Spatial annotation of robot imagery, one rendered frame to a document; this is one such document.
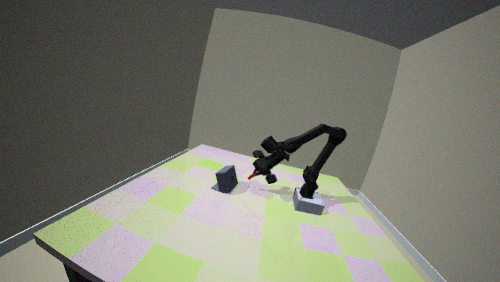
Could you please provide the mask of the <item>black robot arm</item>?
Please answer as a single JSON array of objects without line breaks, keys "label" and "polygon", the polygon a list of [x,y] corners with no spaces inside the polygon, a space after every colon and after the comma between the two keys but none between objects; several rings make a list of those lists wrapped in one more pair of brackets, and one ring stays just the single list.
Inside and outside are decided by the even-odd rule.
[{"label": "black robot arm", "polygon": [[[318,188],[317,179],[319,176],[320,169],[325,165],[325,162],[332,154],[334,148],[336,148],[347,136],[345,129],[340,127],[330,127],[326,124],[320,124],[318,127],[311,129],[300,136],[289,138],[283,142],[277,142],[272,136],[266,138],[261,146],[268,152],[273,153],[271,157],[273,161],[277,164],[282,162],[284,159],[289,161],[289,154],[297,151],[304,143],[312,140],[313,138],[321,135],[322,133],[328,133],[328,141],[324,149],[320,152],[315,162],[303,171],[303,177],[305,183],[301,188],[300,195],[302,198],[313,199],[313,194]],[[286,152],[285,152],[286,151]],[[289,153],[289,154],[286,154]],[[253,163],[256,171],[265,173],[270,162],[266,161],[267,157],[256,159]]]}]

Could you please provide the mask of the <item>dark grey sloped panel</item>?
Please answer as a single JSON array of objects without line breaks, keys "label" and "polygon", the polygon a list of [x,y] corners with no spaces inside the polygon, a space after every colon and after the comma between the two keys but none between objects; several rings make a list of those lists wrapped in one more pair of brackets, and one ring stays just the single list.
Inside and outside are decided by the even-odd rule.
[{"label": "dark grey sloped panel", "polygon": [[225,166],[216,172],[217,182],[211,189],[222,193],[230,193],[238,184],[234,165]]}]

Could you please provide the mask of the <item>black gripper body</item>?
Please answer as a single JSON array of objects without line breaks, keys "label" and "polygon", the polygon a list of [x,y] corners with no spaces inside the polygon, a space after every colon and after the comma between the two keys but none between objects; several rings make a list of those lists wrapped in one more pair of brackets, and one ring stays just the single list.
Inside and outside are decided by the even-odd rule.
[{"label": "black gripper body", "polygon": [[[255,150],[252,154],[253,154],[254,158],[257,158],[257,157],[258,157],[258,158],[260,159],[260,158],[264,158],[264,157],[265,157],[265,156],[264,156],[264,154],[263,154],[263,152],[262,152],[262,151],[260,151],[260,150]],[[270,171],[270,170],[272,170],[272,169],[273,169],[276,165],[279,165],[279,164],[277,164],[277,163],[275,163],[275,162],[273,161],[273,159],[272,159],[271,155],[270,155],[270,156],[267,156],[266,161],[267,161],[268,163],[270,162],[270,164],[271,164],[271,165],[269,166],[268,170],[264,173],[264,175],[267,175],[267,176],[266,176],[266,180],[267,180],[267,182],[268,182],[269,184],[272,184],[272,183],[275,183],[275,182],[277,181],[277,178],[276,178],[275,173],[271,174],[271,171]]]}]

